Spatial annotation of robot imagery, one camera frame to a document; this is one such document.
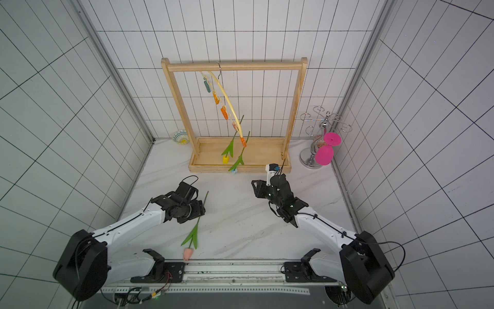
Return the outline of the pink tulip flower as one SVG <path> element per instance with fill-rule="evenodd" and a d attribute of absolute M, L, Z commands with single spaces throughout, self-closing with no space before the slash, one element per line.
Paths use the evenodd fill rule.
<path fill-rule="evenodd" d="M 183 240 L 181 246 L 184 247 L 183 250 L 183 260 L 190 261 L 194 251 L 198 248 L 198 232 L 199 232 L 199 223 L 201 218 L 198 218 L 196 224 L 187 235 L 187 237 Z"/>

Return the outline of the yellow tulip flower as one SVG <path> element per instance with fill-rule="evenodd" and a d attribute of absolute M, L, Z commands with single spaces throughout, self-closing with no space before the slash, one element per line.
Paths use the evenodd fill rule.
<path fill-rule="evenodd" d="M 222 163 L 223 164 L 227 164 L 229 162 L 229 159 L 230 158 L 233 158 L 233 155 L 234 155 L 234 140 L 235 140 L 235 137 L 237 135 L 237 132 L 235 132 L 234 136 L 232 137 L 231 141 L 230 141 L 230 144 L 226 147 L 226 149 L 224 150 L 224 152 L 222 153 Z M 243 159 L 238 159 L 238 162 L 240 165 L 244 165 L 244 162 L 243 162 Z"/>

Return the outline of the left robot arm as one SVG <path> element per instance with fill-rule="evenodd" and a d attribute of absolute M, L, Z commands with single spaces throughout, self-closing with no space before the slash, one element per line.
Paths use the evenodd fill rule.
<path fill-rule="evenodd" d="M 114 255 L 153 227 L 172 220 L 183 224 L 203 216 L 205 207 L 198 196 L 197 188 L 181 181 L 175 191 L 151 198 L 134 214 L 91 233 L 84 229 L 75 232 L 54 268 L 53 278 L 77 301 L 86 301 L 105 285 L 125 279 L 137 283 L 172 280 L 174 271 L 169 263 L 151 248 L 120 260 Z"/>

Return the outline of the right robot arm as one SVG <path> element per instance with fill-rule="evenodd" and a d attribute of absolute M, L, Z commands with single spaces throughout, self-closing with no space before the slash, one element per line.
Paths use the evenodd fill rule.
<path fill-rule="evenodd" d="M 285 175 L 251 183 L 256 198 L 266 199 L 271 211 L 286 223 L 310 233 L 332 253 L 313 248 L 300 261 L 285 262 L 280 270 L 288 283 L 325 283 L 325 292 L 338 306 L 358 299 L 370 305 L 395 278 L 380 243 L 366 231 L 344 229 L 319 215 L 294 196 Z"/>

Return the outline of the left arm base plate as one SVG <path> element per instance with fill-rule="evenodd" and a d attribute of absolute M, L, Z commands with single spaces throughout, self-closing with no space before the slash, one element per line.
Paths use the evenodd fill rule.
<path fill-rule="evenodd" d="M 131 283 L 181 283 L 185 272 L 184 262 L 156 262 L 150 273 L 130 279 Z"/>

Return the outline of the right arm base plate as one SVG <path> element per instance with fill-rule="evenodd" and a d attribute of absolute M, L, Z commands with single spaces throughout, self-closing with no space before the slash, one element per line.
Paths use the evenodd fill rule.
<path fill-rule="evenodd" d="M 280 268 L 288 283 L 336 283 L 335 279 L 316 275 L 308 263 L 285 262 Z"/>

